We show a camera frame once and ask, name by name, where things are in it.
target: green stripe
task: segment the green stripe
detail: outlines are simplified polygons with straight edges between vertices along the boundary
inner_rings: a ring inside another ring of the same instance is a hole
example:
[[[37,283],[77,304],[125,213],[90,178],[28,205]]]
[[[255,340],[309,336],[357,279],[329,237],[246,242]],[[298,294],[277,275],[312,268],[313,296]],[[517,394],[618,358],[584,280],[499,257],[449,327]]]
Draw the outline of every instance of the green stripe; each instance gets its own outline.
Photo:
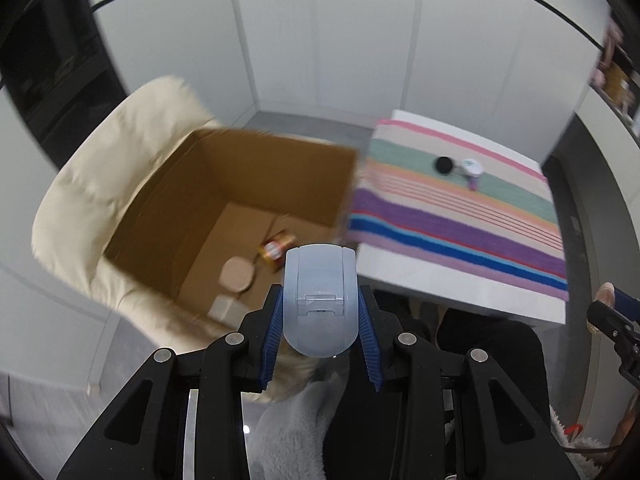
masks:
[[[434,161],[439,155],[399,146],[384,139],[371,139],[369,156],[383,164],[398,166],[467,188],[465,177],[453,173],[441,175],[435,170]],[[558,225],[552,202],[495,175],[485,173],[480,177],[478,192]]]

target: cardboard box flap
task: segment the cardboard box flap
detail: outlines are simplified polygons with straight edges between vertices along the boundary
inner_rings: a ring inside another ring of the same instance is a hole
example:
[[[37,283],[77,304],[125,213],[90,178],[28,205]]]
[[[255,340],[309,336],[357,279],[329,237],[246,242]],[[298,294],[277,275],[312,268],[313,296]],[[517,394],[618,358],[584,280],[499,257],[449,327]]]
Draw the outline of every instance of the cardboard box flap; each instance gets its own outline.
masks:
[[[220,189],[230,200],[333,226],[357,152],[248,130],[202,134]]]
[[[227,202],[197,141],[187,137],[151,176],[105,250],[118,268],[172,299]]]

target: blue stripe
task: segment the blue stripe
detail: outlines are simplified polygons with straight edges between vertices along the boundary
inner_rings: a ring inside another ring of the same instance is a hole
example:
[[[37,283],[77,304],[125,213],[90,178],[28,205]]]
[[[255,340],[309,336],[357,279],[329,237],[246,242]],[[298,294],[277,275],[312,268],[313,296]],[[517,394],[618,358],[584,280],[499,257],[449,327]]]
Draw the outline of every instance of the blue stripe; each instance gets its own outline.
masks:
[[[443,256],[457,258],[459,260],[469,262],[470,264],[487,267],[488,269],[499,270],[500,272],[511,274],[512,276],[517,276],[519,278],[531,280],[532,282],[552,286],[553,288],[557,288],[558,290],[566,290],[566,280],[551,279],[547,276],[536,274],[531,270],[521,269],[510,264],[489,259],[485,255],[481,256],[478,254],[471,254],[461,250],[460,248],[443,246],[441,244],[434,243],[427,238],[421,237],[420,235],[407,234],[405,232],[393,230],[380,223],[371,222],[364,219],[352,219],[350,222],[350,230],[369,232],[376,235],[384,236],[407,246],[418,247],[419,249],[429,251],[431,253],[442,254]]]
[[[391,222],[387,222],[383,219],[377,218],[375,216],[371,216],[371,215],[367,215],[367,214],[361,214],[361,213],[354,213],[351,215],[352,219],[356,219],[356,220],[364,220],[365,222],[373,222],[376,224],[380,224],[382,225],[382,227],[385,227],[387,229],[391,229],[393,231],[399,232],[401,234],[407,234],[409,236],[415,236],[415,237],[420,237],[420,238],[424,238],[425,240],[428,240],[434,244],[438,244],[447,248],[451,248],[451,249],[456,249],[459,251],[463,251],[465,253],[469,253],[469,254],[474,254],[475,256],[481,256],[483,258],[488,258],[489,260],[493,260],[494,262],[498,262],[501,263],[503,265],[508,265],[508,266],[512,266],[512,267],[516,267],[518,269],[523,269],[526,270],[528,272],[533,272],[535,274],[538,274],[540,276],[545,276],[546,278],[549,278],[550,280],[556,280],[560,283],[565,283],[566,280],[564,280],[563,278],[560,278],[558,275],[556,274],[552,274],[551,272],[546,272],[544,270],[539,270],[539,269],[534,269],[533,267],[529,267],[527,265],[518,263],[518,262],[514,262],[513,260],[509,260],[507,258],[502,258],[500,256],[495,256],[494,254],[489,254],[489,253],[485,253],[484,251],[479,251],[477,249],[473,249],[471,247],[466,247],[464,245],[461,244],[457,244],[455,242],[449,242],[447,240],[443,240],[442,238],[437,238],[437,237],[433,237],[430,236],[428,234],[425,233],[419,233],[416,231],[412,231],[409,229],[405,229],[403,227],[398,227],[395,224],[392,224]]]

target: white container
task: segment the white container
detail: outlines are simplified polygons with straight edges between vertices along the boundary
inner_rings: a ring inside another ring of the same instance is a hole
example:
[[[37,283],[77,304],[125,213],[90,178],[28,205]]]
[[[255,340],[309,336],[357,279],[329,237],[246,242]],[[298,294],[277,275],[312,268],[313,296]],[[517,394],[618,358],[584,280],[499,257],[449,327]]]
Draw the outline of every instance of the white container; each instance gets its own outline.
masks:
[[[244,316],[251,312],[244,303],[226,294],[219,294],[207,314],[211,319],[238,330]]]
[[[332,357],[358,336],[356,253],[313,244],[287,251],[284,268],[283,332],[309,357]]]

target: orange can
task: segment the orange can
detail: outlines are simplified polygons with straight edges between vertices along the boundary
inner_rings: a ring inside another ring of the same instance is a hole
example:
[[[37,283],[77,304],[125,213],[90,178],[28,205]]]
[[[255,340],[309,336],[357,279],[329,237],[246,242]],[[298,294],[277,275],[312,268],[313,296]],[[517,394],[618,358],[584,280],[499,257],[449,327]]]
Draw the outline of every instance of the orange can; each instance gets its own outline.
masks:
[[[283,229],[271,238],[263,241],[258,247],[258,254],[260,254],[260,257],[267,263],[271,270],[275,272],[284,267],[285,254],[295,246],[296,235]]]

